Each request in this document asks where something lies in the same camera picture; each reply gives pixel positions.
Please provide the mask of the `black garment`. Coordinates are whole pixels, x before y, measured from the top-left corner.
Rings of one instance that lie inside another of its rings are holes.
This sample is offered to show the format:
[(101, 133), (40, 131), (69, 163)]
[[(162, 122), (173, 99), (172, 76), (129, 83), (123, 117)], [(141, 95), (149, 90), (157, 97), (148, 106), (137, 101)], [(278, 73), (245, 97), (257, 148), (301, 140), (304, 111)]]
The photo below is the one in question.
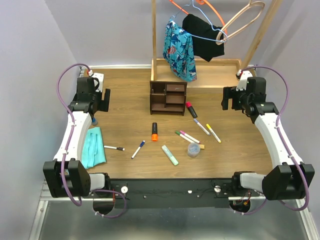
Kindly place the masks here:
[(210, 62), (212, 58), (225, 54), (224, 44), (218, 45), (214, 41), (219, 31), (212, 30), (211, 25), (201, 18), (188, 14), (182, 21), (182, 28), (192, 36), (195, 56)]

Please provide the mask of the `brown wooden desk organizer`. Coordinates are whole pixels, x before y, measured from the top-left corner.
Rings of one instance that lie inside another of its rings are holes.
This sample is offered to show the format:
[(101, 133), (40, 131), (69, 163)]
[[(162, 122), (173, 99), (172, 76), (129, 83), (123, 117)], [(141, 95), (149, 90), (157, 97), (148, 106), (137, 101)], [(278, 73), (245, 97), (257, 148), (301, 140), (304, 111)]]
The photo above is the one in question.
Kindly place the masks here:
[(186, 82), (150, 81), (149, 86), (149, 110), (151, 115), (185, 115)]

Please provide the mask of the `pink black highlighter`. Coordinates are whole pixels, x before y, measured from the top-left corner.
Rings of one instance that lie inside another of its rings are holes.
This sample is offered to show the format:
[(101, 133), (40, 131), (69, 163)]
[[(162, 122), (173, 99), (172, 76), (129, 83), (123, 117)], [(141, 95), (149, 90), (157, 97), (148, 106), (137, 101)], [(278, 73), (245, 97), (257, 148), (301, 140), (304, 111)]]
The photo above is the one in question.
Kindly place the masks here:
[(197, 115), (195, 109), (193, 108), (192, 104), (191, 104), (189, 101), (187, 101), (187, 102), (185, 103), (185, 106), (187, 107), (187, 109), (188, 109), (188, 111), (190, 112), (190, 114), (192, 115), (192, 117), (193, 117), (194, 119), (196, 119), (196, 118), (198, 117), (198, 115)]

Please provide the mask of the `blue capped white marker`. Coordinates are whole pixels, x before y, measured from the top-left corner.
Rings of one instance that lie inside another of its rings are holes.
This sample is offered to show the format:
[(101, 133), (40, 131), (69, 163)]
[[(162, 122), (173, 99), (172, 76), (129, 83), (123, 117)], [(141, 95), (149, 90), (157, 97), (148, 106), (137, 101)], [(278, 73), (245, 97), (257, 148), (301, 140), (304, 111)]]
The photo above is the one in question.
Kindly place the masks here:
[(137, 155), (137, 153), (140, 151), (140, 149), (144, 146), (144, 144), (145, 144), (145, 140), (143, 140), (141, 143), (140, 143), (140, 145), (139, 145), (139, 147), (136, 149), (136, 151), (133, 153), (133, 155), (131, 156), (131, 159), (133, 160), (134, 158), (135, 158), (135, 156)]

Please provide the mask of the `green capped marker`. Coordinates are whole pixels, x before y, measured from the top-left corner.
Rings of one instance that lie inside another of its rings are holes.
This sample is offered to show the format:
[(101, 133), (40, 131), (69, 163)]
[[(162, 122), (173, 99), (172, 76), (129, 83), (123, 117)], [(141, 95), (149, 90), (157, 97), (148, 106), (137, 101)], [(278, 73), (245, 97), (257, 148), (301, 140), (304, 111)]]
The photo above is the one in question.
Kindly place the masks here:
[(185, 140), (188, 141), (189, 143), (194, 143), (193, 140), (191, 140), (190, 138), (186, 137), (185, 135), (183, 135), (183, 134), (180, 133), (179, 131), (175, 131), (175, 134), (177, 134), (177, 135), (180, 136), (181, 138), (185, 139)]

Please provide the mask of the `orange black highlighter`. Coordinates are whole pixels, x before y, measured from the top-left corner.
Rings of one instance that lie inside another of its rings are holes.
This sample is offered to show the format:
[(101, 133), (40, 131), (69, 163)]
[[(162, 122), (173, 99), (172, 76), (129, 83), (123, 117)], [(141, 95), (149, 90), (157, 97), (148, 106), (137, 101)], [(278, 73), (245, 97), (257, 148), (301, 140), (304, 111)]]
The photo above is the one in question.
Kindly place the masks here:
[(151, 140), (153, 142), (158, 141), (158, 124), (156, 122), (152, 123)]

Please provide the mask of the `blue patterned shorts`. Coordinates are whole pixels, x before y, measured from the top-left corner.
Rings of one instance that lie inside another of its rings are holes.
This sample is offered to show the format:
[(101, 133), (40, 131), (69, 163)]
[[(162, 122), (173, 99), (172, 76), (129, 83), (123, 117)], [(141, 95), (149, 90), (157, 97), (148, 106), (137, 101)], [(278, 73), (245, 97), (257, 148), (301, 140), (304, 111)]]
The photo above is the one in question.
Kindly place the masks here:
[(197, 80), (192, 36), (173, 20), (165, 27), (162, 55), (177, 77), (186, 82)]

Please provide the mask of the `black capped white marker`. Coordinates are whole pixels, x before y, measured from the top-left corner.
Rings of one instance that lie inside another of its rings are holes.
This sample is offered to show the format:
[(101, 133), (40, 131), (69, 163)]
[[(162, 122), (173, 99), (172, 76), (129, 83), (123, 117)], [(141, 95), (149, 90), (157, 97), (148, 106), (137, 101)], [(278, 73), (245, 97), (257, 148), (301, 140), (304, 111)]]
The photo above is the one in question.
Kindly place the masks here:
[(105, 149), (112, 149), (112, 150), (118, 150), (118, 151), (125, 151), (124, 147), (116, 147), (116, 146), (108, 146), (108, 145), (104, 145), (103, 146)]

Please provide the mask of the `mint green highlighter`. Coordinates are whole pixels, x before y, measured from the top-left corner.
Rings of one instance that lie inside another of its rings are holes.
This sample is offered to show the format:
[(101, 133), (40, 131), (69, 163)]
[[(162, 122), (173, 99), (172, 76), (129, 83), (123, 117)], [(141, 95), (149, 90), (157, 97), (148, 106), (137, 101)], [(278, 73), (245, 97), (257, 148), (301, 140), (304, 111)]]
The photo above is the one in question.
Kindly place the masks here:
[(179, 164), (178, 160), (174, 157), (174, 155), (171, 153), (171, 151), (166, 145), (163, 145), (161, 149), (163, 150), (163, 152), (166, 154), (166, 156), (174, 166), (177, 166)]

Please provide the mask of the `yellow capped marker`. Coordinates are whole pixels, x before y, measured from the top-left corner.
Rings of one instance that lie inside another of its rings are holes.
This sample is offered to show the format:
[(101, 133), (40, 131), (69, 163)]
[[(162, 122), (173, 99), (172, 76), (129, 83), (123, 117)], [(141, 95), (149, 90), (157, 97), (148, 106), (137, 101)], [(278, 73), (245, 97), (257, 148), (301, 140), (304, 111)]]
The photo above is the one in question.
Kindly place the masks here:
[(214, 136), (214, 138), (217, 140), (218, 143), (221, 143), (222, 141), (220, 140), (220, 138), (218, 137), (218, 135), (214, 132), (214, 130), (212, 129), (212, 127), (207, 123), (206, 127), (209, 129), (209, 131), (211, 132), (211, 134)]

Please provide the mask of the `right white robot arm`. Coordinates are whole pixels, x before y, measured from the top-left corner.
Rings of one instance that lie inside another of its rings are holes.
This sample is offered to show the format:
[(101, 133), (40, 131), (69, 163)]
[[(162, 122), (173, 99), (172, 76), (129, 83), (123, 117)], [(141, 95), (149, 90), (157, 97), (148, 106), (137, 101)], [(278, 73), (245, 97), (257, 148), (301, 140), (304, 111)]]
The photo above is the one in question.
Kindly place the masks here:
[(262, 193), (267, 200), (293, 200), (307, 197), (306, 190), (315, 175), (311, 164), (303, 163), (284, 132), (280, 113), (273, 102), (266, 101), (266, 80), (246, 77), (237, 86), (223, 88), (221, 106), (242, 111), (261, 133), (271, 157), (272, 167), (267, 175), (255, 172), (235, 172), (230, 191), (241, 196), (248, 189)]

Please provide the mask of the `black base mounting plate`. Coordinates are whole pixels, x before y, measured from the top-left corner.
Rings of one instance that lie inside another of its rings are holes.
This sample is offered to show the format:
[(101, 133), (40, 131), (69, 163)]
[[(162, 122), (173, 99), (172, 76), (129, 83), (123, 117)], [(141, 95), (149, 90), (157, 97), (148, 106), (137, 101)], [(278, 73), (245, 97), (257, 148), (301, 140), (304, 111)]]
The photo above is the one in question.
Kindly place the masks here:
[(253, 190), (235, 187), (231, 178), (113, 178), (107, 182), (107, 189), (95, 190), (89, 194), (94, 199), (111, 199), (116, 208), (228, 208), (235, 201), (244, 201), (258, 194)]

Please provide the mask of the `blue cylindrical pin container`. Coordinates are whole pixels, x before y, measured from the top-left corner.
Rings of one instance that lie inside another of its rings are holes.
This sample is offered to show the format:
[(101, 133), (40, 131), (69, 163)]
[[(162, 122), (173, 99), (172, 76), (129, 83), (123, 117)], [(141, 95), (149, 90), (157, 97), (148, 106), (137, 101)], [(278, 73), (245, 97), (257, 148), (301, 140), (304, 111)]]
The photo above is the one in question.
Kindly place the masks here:
[(98, 121), (97, 121), (95, 118), (93, 118), (91, 124), (92, 124), (93, 126), (96, 126), (96, 125), (98, 124)]

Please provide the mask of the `aluminium rail frame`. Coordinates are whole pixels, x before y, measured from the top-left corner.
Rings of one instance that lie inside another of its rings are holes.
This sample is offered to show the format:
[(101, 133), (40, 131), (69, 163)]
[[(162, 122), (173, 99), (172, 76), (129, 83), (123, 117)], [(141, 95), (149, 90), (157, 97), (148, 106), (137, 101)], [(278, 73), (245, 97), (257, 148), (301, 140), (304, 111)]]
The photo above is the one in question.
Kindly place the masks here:
[[(150, 69), (102, 69), (104, 86), (111, 90), (108, 112), (97, 115), (103, 141), (125, 151), (107, 150), (107, 162), (92, 172), (113, 178), (214, 178), (235, 171), (267, 173), (272, 165), (258, 130), (243, 114), (221, 108), (221, 92), (193, 92), (186, 98), (202, 124), (210, 124), (221, 139), (207, 136), (185, 115), (150, 114)], [(152, 141), (157, 123), (158, 141)], [(183, 131), (200, 141), (197, 157), (189, 157), (190, 142), (175, 134)], [(132, 155), (145, 140), (134, 159)], [(174, 166), (162, 150), (166, 145), (178, 161)], [(66, 199), (47, 199), (40, 232), (42, 240), (308, 240), (317, 239), (309, 212), (296, 212), (271, 201), (249, 216), (222, 208), (129, 209), (108, 219), (96, 216), (92, 201), (81, 207)]]

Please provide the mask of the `clear round pin container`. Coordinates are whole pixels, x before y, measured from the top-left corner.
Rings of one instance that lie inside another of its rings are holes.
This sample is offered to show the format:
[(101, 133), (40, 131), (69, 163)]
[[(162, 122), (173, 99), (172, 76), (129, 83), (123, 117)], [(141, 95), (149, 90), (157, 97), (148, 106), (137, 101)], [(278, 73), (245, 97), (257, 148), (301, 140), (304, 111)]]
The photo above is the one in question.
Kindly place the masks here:
[(187, 155), (191, 158), (195, 158), (201, 151), (200, 145), (197, 143), (190, 143), (187, 147)]

